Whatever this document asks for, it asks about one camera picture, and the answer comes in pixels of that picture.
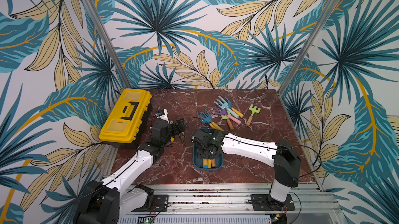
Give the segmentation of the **blue claw rake yellow handle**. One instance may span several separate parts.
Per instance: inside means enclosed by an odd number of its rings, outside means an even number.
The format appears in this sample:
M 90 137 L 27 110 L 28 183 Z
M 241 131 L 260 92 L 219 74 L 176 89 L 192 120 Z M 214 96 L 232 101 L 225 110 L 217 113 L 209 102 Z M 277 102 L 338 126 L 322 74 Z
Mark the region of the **blue claw rake yellow handle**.
M 197 114 L 197 117 L 203 122 L 209 124 L 209 126 L 213 129 L 217 129 L 219 131 L 223 131 L 223 129 L 217 125 L 214 121 L 212 116 L 207 110 L 204 110 L 204 112 L 200 112 Z

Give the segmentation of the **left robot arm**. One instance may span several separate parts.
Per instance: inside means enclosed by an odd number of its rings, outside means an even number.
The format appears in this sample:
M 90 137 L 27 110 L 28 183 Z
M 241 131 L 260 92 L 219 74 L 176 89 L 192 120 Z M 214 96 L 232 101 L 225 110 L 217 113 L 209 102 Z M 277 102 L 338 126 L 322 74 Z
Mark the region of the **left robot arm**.
M 163 154 L 171 140 L 186 130 L 185 120 L 173 123 L 160 119 L 152 125 L 151 134 L 136 154 L 119 170 L 103 179 L 92 180 L 83 191 L 73 218 L 75 224 L 116 224 L 120 217 L 142 207 L 150 207 L 152 189 L 138 185 L 128 187 Z

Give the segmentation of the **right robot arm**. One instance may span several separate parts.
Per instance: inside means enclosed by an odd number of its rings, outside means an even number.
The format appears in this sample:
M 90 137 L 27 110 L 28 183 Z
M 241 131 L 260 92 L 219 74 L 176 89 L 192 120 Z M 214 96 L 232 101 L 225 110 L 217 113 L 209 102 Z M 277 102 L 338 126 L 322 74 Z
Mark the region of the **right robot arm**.
M 201 159 L 215 159 L 221 154 L 240 155 L 274 168 L 274 181 L 268 200 L 284 203 L 292 188 L 298 187 L 301 157 L 290 142 L 260 142 L 216 129 L 197 129 L 191 141 Z

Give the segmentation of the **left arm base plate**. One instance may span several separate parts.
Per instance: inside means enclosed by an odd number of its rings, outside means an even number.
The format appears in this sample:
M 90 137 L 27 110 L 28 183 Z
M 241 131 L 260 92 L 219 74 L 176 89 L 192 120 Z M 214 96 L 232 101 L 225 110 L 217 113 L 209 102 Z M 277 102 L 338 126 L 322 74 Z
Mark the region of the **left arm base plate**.
M 144 206 L 131 210 L 133 212 L 165 212 L 169 207 L 169 195 L 154 195 L 147 199 Z

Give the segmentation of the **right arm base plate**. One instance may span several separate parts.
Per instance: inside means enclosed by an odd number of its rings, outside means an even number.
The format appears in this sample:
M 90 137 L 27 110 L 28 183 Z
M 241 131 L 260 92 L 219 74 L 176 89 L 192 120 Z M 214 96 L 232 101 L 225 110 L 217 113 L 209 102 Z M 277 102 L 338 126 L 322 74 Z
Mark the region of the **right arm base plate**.
M 248 203 L 252 205 L 254 211 L 294 211 L 295 205 L 290 194 L 287 194 L 284 202 L 272 199 L 268 194 L 253 194 Z

